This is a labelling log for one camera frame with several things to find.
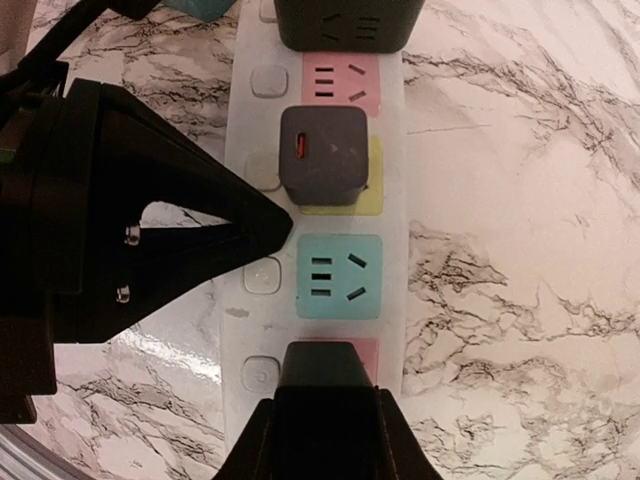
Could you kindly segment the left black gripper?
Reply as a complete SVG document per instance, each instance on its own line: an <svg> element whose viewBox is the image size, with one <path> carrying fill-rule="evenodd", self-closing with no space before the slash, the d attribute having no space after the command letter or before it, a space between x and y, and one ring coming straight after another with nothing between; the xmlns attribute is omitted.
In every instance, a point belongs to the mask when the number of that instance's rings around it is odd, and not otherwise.
<svg viewBox="0 0 640 480"><path fill-rule="evenodd" d="M92 140L84 273L78 294L34 279L45 237L36 179L63 105L56 61L1 96L1 421L32 424L57 391L57 343L106 342L193 288L282 249L286 210L126 89L72 83L66 103Z"/></svg>

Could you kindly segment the white long power strip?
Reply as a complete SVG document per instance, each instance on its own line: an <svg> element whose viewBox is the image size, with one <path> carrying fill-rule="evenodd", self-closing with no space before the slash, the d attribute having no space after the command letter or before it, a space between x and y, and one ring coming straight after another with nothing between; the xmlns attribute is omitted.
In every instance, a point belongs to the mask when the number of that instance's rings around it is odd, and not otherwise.
<svg viewBox="0 0 640 480"><path fill-rule="evenodd" d="M355 204L298 206L282 186L280 120L298 105L366 113L369 178ZM229 453L258 402L273 398L293 342L349 342L371 383L398 392L408 233L404 106L399 54L298 53L282 43L272 2L243 3L225 162L283 207L293 228L280 251L217 287Z"/></svg>

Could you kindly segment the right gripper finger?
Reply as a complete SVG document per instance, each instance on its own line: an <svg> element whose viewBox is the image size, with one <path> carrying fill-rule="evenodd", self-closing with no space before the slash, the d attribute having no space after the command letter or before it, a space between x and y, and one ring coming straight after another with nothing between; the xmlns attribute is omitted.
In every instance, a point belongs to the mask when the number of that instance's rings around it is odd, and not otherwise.
<svg viewBox="0 0 640 480"><path fill-rule="evenodd" d="M349 342L297 341L219 479L437 479L392 393Z"/></svg>

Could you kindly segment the dark grey USB charger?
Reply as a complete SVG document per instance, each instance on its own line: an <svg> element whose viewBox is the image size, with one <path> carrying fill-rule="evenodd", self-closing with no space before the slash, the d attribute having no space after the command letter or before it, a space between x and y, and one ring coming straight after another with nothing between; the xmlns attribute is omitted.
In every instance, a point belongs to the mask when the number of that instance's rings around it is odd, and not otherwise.
<svg viewBox="0 0 640 480"><path fill-rule="evenodd" d="M298 206L350 206L369 178L367 115L359 107L298 105L280 120L278 174Z"/></svg>

